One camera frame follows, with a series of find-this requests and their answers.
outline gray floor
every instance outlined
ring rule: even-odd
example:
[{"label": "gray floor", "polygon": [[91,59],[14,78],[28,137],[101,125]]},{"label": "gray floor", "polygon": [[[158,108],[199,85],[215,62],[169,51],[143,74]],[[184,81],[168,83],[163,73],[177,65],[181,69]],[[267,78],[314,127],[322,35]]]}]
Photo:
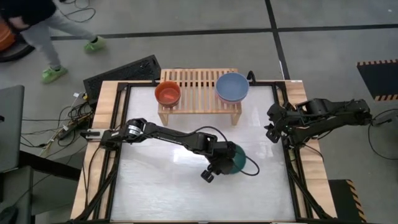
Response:
[{"label": "gray floor", "polygon": [[[272,0],[278,27],[347,26],[397,23],[395,0]],[[86,2],[79,1],[79,6]],[[95,17],[82,26],[99,34],[160,32],[197,29],[270,28],[267,9],[262,0],[114,0],[91,1]],[[73,6],[61,5],[65,12]],[[91,12],[75,15],[84,19]],[[365,99],[377,114],[398,108],[397,102],[374,102],[357,69],[356,62],[398,58],[398,29],[344,30],[280,33],[291,79],[303,80],[309,98],[330,100]],[[257,78],[282,79],[279,59],[271,33],[192,35],[179,37],[141,37],[108,39],[108,49],[85,55],[82,40],[59,40],[54,44],[70,73],[51,85],[40,83],[44,59],[34,52],[12,63],[0,64],[0,88],[25,86],[25,118],[57,118],[64,106],[71,105],[73,93],[84,91],[82,80],[155,54],[162,68],[236,67],[242,73],[253,70]],[[24,123],[24,132],[54,128],[54,123]],[[50,136],[29,138],[35,144]],[[398,157],[396,129],[388,124],[372,129],[374,147],[389,157]],[[321,142],[329,179],[351,179],[369,222],[398,221],[398,165],[377,157],[369,147],[365,127],[343,127]],[[53,156],[73,154],[84,145]],[[25,151],[38,154],[40,151]],[[76,156],[76,165],[81,156]],[[65,221],[71,210],[76,183],[64,180],[67,194],[52,201],[55,211],[38,217],[39,223]],[[53,178],[52,184],[60,182]]]}]

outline black robotic arm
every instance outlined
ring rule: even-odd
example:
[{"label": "black robotic arm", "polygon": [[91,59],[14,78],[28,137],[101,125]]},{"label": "black robotic arm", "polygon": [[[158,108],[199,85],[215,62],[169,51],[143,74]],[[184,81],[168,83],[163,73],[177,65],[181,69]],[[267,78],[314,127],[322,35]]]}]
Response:
[{"label": "black robotic arm", "polygon": [[150,138],[179,144],[195,154],[205,156],[210,165],[202,172],[201,177],[209,183],[214,179],[211,173],[229,174],[234,167],[235,143],[219,142],[213,134],[198,131],[183,133],[161,127],[147,122],[144,118],[130,119],[120,130],[105,131],[101,145],[112,149],[117,147],[119,142],[137,143]]},{"label": "black robotic arm", "polygon": [[345,125],[367,125],[372,120],[364,100],[330,102],[313,99],[296,105],[272,105],[267,115],[273,122],[265,126],[267,137],[274,143],[285,136],[290,147],[300,147],[314,136]]}]

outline wooden slatted stand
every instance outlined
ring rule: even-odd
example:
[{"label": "wooden slatted stand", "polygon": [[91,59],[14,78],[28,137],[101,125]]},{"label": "wooden slatted stand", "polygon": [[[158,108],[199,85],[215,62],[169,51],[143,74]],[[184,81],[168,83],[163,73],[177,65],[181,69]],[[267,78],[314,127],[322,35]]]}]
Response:
[{"label": "wooden slatted stand", "polygon": [[163,125],[168,124],[170,114],[230,114],[232,125],[236,125],[242,104],[223,103],[215,93],[217,79],[229,72],[238,72],[238,69],[162,69],[160,82],[173,81],[181,88],[177,106],[165,108],[159,104],[158,114]]}]

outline orange object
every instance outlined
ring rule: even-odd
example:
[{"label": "orange object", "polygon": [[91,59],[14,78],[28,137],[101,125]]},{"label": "orange object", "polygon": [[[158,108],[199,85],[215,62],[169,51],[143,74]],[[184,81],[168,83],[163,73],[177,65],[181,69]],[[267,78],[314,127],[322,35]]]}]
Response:
[{"label": "orange object", "polygon": [[15,42],[15,35],[4,22],[0,22],[0,51],[6,50]]},{"label": "orange object", "polygon": [[155,89],[155,97],[164,107],[173,107],[180,101],[181,90],[175,82],[162,82]]}]

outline person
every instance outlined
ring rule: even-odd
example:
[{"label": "person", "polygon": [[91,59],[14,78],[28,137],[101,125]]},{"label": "person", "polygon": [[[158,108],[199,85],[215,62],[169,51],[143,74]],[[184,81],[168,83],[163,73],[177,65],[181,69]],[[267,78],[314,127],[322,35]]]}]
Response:
[{"label": "person", "polygon": [[64,18],[52,0],[0,0],[0,15],[11,30],[20,33],[26,42],[47,59],[49,67],[42,74],[43,83],[51,83],[66,74],[52,44],[49,28],[64,31],[88,40],[86,53],[103,49],[106,41]]}]

